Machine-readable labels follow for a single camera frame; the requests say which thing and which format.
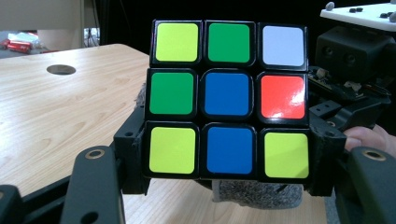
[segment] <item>yellow-green sticker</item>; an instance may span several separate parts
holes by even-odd
[[[267,133],[264,137],[265,174],[273,178],[307,178],[308,138],[304,133]]]
[[[194,23],[158,25],[155,57],[160,62],[194,62],[198,58],[199,29]]]
[[[191,128],[156,127],[151,131],[149,169],[154,173],[191,174],[196,132]]]

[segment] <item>round hole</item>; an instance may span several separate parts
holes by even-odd
[[[332,51],[332,49],[330,47],[324,47],[322,49],[322,53],[323,53],[324,56],[331,57],[332,54],[333,54],[333,51]]]
[[[356,58],[352,54],[344,55],[344,63],[346,63],[347,65],[352,66],[355,64],[355,62],[356,62]]]
[[[76,73],[76,68],[65,64],[55,64],[49,66],[47,71],[53,75],[67,76]]]
[[[103,155],[105,155],[104,150],[94,149],[92,151],[87,152],[87,154],[85,154],[85,158],[87,158],[89,160],[94,160],[94,159],[101,158]]]
[[[328,123],[330,126],[335,127],[335,123],[334,123],[334,122],[328,120],[327,123]]]
[[[372,150],[364,150],[363,155],[375,161],[384,161],[387,159],[384,155]]]
[[[99,215],[97,213],[90,212],[88,214],[85,214],[84,217],[82,217],[81,223],[83,223],[83,224],[94,223],[98,218],[99,218]]]
[[[328,135],[328,136],[330,136],[330,137],[333,137],[333,136],[335,136],[335,133],[334,133],[334,132],[326,131],[326,135]]]

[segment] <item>hand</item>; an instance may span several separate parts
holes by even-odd
[[[396,136],[390,135],[379,125],[368,129],[364,127],[353,127],[344,131],[346,135],[347,150],[353,147],[373,147],[387,152],[396,158]]]

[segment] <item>rubik's cube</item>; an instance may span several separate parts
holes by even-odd
[[[153,21],[143,175],[305,183],[306,27]]]

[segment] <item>wooden table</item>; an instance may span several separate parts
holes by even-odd
[[[66,64],[72,75],[47,68]],[[134,110],[149,56],[123,45],[0,60],[0,185],[24,196],[72,172],[77,154],[108,146]],[[127,223],[326,223],[324,200],[259,210],[213,203],[191,180],[152,179],[148,195],[124,195]]]

